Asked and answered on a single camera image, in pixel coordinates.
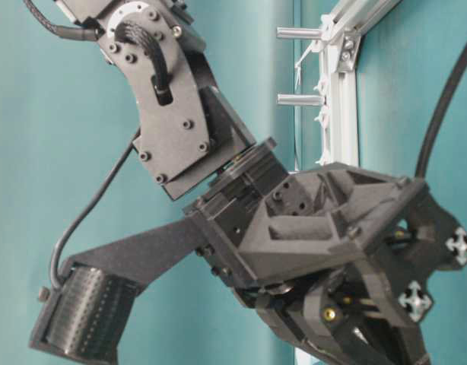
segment screw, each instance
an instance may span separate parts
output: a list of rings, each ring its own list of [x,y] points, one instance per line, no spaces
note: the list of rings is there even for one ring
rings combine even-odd
[[[191,129],[193,128],[193,122],[191,120],[185,120],[183,122],[183,128],[184,129]]]
[[[127,56],[125,56],[125,60],[128,63],[134,63],[137,60],[137,56],[133,53],[129,53]]]
[[[215,254],[215,249],[211,247],[210,245],[208,245],[205,247],[204,252],[206,256],[213,256]]]
[[[175,37],[176,39],[181,38],[181,36],[183,35],[183,29],[179,25],[174,26],[172,28],[172,31],[173,37]]]
[[[347,40],[347,41],[345,42],[345,49],[350,50],[350,49],[353,49],[354,46],[355,46],[355,43],[354,43],[353,40]]]
[[[280,202],[282,200],[282,193],[275,192],[274,194],[272,194],[272,199],[276,202]]]
[[[111,45],[109,45],[109,50],[111,53],[117,53],[118,51],[120,51],[120,47],[119,45],[112,43]]]
[[[51,291],[47,287],[41,287],[37,294],[37,299],[41,303],[45,303],[49,299],[49,295],[51,295]]]
[[[139,154],[139,158],[143,162],[149,161],[151,159],[151,153],[147,151],[141,152],[141,154]]]
[[[411,182],[411,180],[405,176],[405,177],[402,177],[401,179],[399,179],[397,182],[396,182],[396,185],[398,188],[402,189],[404,187],[406,187],[407,185],[409,185],[409,183]]]
[[[327,322],[333,322],[336,320],[337,318],[337,312],[333,309],[333,308],[326,308],[324,311],[323,311],[323,318],[327,321]]]
[[[157,30],[157,31],[154,32],[154,38],[157,41],[163,40],[164,34],[162,34],[159,30]]]
[[[347,229],[347,236],[351,239],[351,240],[354,240],[355,238],[357,238],[357,236],[359,234],[361,234],[362,232],[362,228],[360,227],[349,227]]]
[[[157,181],[158,184],[162,185],[162,184],[166,183],[167,177],[163,173],[160,173],[159,175],[157,175],[156,181]]]
[[[148,12],[148,17],[149,19],[151,19],[152,21],[158,21],[159,20],[159,13],[157,11],[155,11],[154,9],[151,9],[149,12]]]
[[[208,142],[203,142],[198,146],[198,149],[201,152],[207,152],[208,151]]]
[[[343,52],[342,53],[342,60],[348,61],[351,58],[350,52]]]
[[[231,276],[232,275],[232,271],[229,268],[222,268],[221,273],[223,275],[225,275],[225,276]]]

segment robotic arm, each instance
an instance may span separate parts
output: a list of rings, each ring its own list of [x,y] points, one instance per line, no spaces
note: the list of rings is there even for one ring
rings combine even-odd
[[[326,363],[430,364],[427,279],[467,264],[467,233],[422,178],[339,163],[289,174],[218,90],[179,0],[56,4],[80,27],[57,34],[96,41],[128,79],[134,148],[171,199],[217,176],[181,221],[65,260],[32,348],[117,364],[135,298],[196,251],[278,337]]]

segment metal plate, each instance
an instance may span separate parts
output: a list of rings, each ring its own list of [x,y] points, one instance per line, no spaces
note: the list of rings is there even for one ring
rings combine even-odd
[[[115,36],[115,29],[124,17],[129,14],[141,13],[148,7],[149,4],[146,2],[128,2],[115,10],[109,19],[109,23],[106,26],[106,36],[113,38]]]

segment brass screw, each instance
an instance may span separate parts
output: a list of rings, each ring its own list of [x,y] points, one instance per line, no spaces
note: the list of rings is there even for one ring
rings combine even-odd
[[[181,38],[181,36],[183,35],[183,29],[179,25],[174,26],[172,31],[173,31],[173,37],[177,39]]]
[[[326,308],[325,311],[323,311],[323,318],[327,322],[333,322],[337,318],[337,312],[333,308]]]

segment ribbed cylinder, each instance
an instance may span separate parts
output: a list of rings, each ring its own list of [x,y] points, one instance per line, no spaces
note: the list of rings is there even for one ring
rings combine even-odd
[[[74,359],[110,360],[135,296],[131,281],[95,268],[76,268],[65,284],[46,339]]]

